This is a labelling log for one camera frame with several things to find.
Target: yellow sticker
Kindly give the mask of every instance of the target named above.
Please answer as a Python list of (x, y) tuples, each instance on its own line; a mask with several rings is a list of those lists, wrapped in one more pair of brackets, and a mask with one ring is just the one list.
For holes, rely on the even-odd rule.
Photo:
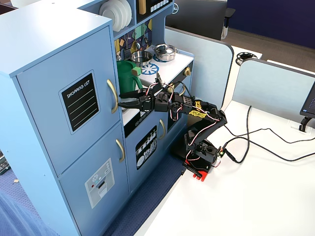
[(196, 101), (196, 107), (201, 109), (200, 101)]
[(200, 117), (200, 118), (205, 118), (206, 117), (206, 114), (200, 113), (198, 111), (191, 111), (191, 112), (189, 112), (189, 114), (194, 116), (194, 117)]

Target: robotic arm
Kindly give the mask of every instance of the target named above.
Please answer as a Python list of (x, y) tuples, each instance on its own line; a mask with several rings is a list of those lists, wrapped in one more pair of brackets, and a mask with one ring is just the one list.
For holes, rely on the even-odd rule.
[(167, 87), (163, 85), (157, 73), (156, 82), (148, 88), (120, 95), (121, 98), (136, 98), (137, 100), (122, 102), (118, 105), (140, 111), (169, 112), (173, 120), (178, 119), (179, 113), (199, 117), (201, 120), (189, 127), (179, 146), (185, 148), (186, 156), (183, 156), (185, 158), (183, 166), (192, 171), (194, 177), (203, 181), (213, 164), (220, 162), (223, 156), (221, 147), (215, 148), (207, 137), (227, 124), (225, 114), (211, 103), (195, 100), (194, 97), (180, 96), (174, 90), (169, 93)]

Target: gray partition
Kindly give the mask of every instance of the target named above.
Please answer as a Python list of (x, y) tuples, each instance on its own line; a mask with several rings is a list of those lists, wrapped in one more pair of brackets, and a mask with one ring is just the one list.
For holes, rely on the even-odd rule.
[[(315, 75), (248, 59), (241, 65), (233, 101), (300, 123), (300, 111), (314, 81)], [(315, 121), (308, 126), (315, 128)]]
[(232, 47), (168, 27), (165, 29), (165, 42), (194, 54), (191, 93), (221, 108), (234, 56)]

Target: silver pot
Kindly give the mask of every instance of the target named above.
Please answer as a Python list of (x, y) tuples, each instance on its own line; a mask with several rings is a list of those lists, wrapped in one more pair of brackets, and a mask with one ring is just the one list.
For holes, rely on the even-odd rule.
[(178, 53), (178, 49), (172, 45), (160, 44), (153, 47), (156, 57), (162, 61), (171, 61), (175, 59), (176, 53)]
[(145, 66), (150, 63), (152, 54), (147, 51), (137, 51), (131, 54), (131, 60), (137, 66)]

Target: green watering can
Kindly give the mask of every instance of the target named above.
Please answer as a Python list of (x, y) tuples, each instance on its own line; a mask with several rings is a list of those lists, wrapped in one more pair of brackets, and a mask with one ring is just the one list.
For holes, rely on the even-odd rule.
[(117, 62), (117, 70), (120, 93), (135, 91), (136, 83), (139, 89), (143, 88), (138, 77), (141, 74), (141, 68), (137, 67), (135, 63), (120, 60)]

